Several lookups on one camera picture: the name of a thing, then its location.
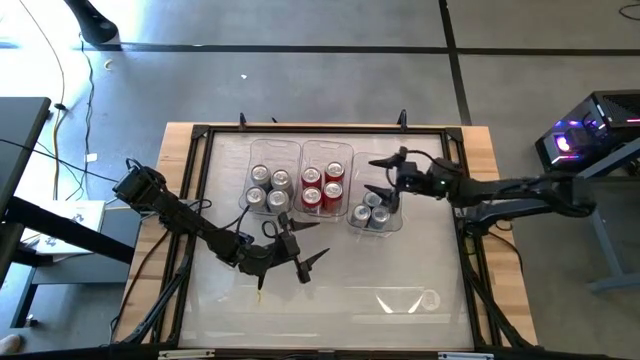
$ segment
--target concrete floor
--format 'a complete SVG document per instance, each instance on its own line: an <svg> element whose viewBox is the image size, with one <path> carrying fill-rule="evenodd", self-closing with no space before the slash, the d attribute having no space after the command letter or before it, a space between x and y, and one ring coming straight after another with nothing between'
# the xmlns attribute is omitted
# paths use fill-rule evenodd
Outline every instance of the concrete floor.
<svg viewBox="0 0 640 360"><path fill-rule="evenodd" d="M61 158L81 164L88 68L78 27L61 2L24 0L65 69ZM120 28L120 40L154 44L446 45L437 0L95 0ZM617 14L626 0L448 0L459 47L637 49L640 22ZM0 5L0 96L60 97L57 66L17 1ZM89 52L96 84L90 137L110 177L124 158L154 164L169 121L392 123L402 108L412 124L460 124L449 59L420 54ZM110 70L104 63L111 59ZM471 121L491 128L503 177L541 171L533 142L593 90L640 88L637 57L461 56ZM51 146L50 124L41 142ZM25 183L31 177L25 175ZM64 172L61 192L73 189ZM50 177L38 179L48 189ZM29 187L21 186L23 194ZM112 197L89 179L91 199ZM545 215L519 220L515 237L540 343L553 350L638 358L640 291L593 295L585 283L606 276L584 221ZM2 291L0 335L27 270L13 266ZM27 350L106 342L121 285L49 286L32 313L45 326L21 329Z"/></svg>

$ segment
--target clear acrylic tray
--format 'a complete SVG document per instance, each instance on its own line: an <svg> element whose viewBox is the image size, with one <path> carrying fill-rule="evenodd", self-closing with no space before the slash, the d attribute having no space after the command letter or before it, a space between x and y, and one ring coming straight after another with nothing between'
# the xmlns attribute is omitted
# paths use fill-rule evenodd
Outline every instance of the clear acrylic tray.
<svg viewBox="0 0 640 360"><path fill-rule="evenodd" d="M302 178L298 177L299 189L294 201L295 208L299 212L299 218L303 221L314 222L338 222L347 213L349 208L349 188L351 183L351 168L353 160L353 147L349 144L309 140L302 146L302 163L300 174L307 168L313 167L321 174L322 186L326 184L325 169L331 162L339 162L344 167L342 178L342 203L335 212L325 211L322 206L317 212L309 212L302 204Z"/></svg>
<svg viewBox="0 0 640 360"><path fill-rule="evenodd" d="M370 233L372 235L384 236L392 232L396 232L402 228L402 194L400 195L400 206L398 211L390 214L389 220L381 228L372 228L369 226L361 226L353 218L353 212L356 206L364 203L364 196L369 192L364 185L374 185L383 188L391 188L389 181L385 175L385 169L369 165L371 160L380 160L389 157L389 155L373 154L373 153L357 153L353 157L353 171L351 178L349 212L346 216L349 225L363 234ZM391 179L395 178L395 169L389 171Z"/></svg>
<svg viewBox="0 0 640 360"><path fill-rule="evenodd" d="M256 186L251 180L251 170L256 165L266 166L270 175L273 175L278 170L285 170L289 173L291 186L293 186L293 196L289 199L289 206L286 211L291 211L294 199L297 197L296 190L300 178L300 145L294 141L272 139L258 139L251 143L251 158L247 167L242 194L238 199L238 206L241 209L247 206L247 190ZM277 215L269 211L266 206L264 211L255 211L251 208L249 211L260 215Z"/></svg>

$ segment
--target wooden table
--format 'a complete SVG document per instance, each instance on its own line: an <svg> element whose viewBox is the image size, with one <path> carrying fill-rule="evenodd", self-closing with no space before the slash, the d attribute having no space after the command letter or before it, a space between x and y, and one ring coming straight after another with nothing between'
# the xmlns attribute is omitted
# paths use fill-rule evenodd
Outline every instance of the wooden table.
<svg viewBox="0 0 640 360"><path fill-rule="evenodd" d="M182 182L183 172L186 164L186 157L191 141L191 131L194 123L169 123L165 131L160 156L156 169L162 173L167 179L167 186L170 191L179 193ZM216 126L233 124L216 123ZM272 126L273 124L265 123L264 125ZM296 126L322 126L322 124L295 124ZM251 126L261 126L261 124L251 124ZM397 127L397 125L373 125L379 127ZM477 180L496 180L499 179L498 168L493 153L493 145L489 128L479 126L463 126L461 127L464 135L464 145L466 149L467 162L471 176ZM196 181L199 176L202 153L204 146L198 147L199 152L196 155L194 166L194 174L192 183L189 188L189 198L195 197ZM511 232L504 232L498 229L492 231L513 243ZM129 280L127 289L131 283L131 279L138 271L140 262L158 241L164 233L164 229L158 224L157 219L149 219L142 224L140 236L136 245L135 257L131 264L129 272ZM178 253L178 261L180 263L186 237L183 237ZM158 250L151 256L145 268L142 270L140 279L133 288L129 301L127 302L120 325L116 332L116 339L121 340L130 334L138 325L142 318L155 302L162 281L162 274L167 257L169 241L163 243ZM518 258L512 249L507 247L501 241L492 236L484 238L485 254L489 268L489 277L493 295L507 316L509 321L518 329L520 334L529 342L537 343L531 313L529 311L529 302L527 293L522 279L522 273L518 263ZM171 320L175 307L175 295L167 307L164 319L163 341L165 340L169 329L171 328ZM482 305L478 306L480 315L480 325L483 337L488 341L489 327L486 319L486 311Z"/></svg>

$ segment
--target red soda can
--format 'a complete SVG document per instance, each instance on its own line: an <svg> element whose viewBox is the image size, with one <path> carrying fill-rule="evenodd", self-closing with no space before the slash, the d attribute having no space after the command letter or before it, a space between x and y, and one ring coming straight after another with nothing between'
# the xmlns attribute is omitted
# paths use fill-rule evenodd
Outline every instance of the red soda can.
<svg viewBox="0 0 640 360"><path fill-rule="evenodd" d="M308 167L302 172L302 188L314 187L322 189L322 174L314 167Z"/></svg>
<svg viewBox="0 0 640 360"><path fill-rule="evenodd" d="M317 187L308 187L302 191L304 211L317 214L322 207L322 192Z"/></svg>
<svg viewBox="0 0 640 360"><path fill-rule="evenodd" d="M325 182L339 182L342 183L344 178L344 166L337 161L329 163L324 169L324 181Z"/></svg>
<svg viewBox="0 0 640 360"><path fill-rule="evenodd" d="M342 185L331 181L324 185L322 191L322 209L330 214L336 214L342 206Z"/></svg>

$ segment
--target purple light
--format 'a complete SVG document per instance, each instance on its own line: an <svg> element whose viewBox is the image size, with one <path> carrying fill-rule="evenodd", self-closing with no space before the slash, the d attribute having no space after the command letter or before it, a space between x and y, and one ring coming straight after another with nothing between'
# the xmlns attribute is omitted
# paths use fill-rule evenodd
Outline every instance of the purple light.
<svg viewBox="0 0 640 360"><path fill-rule="evenodd" d="M551 161L551 165L555 164L558 162L558 160L574 160L574 159L579 159L580 155L560 155L557 158L553 159L553 161Z"/></svg>
<svg viewBox="0 0 640 360"><path fill-rule="evenodd" d="M560 151L567 152L571 150L571 147L567 144L567 139L564 136L558 136L556 138L556 145L558 145L558 149L560 149Z"/></svg>

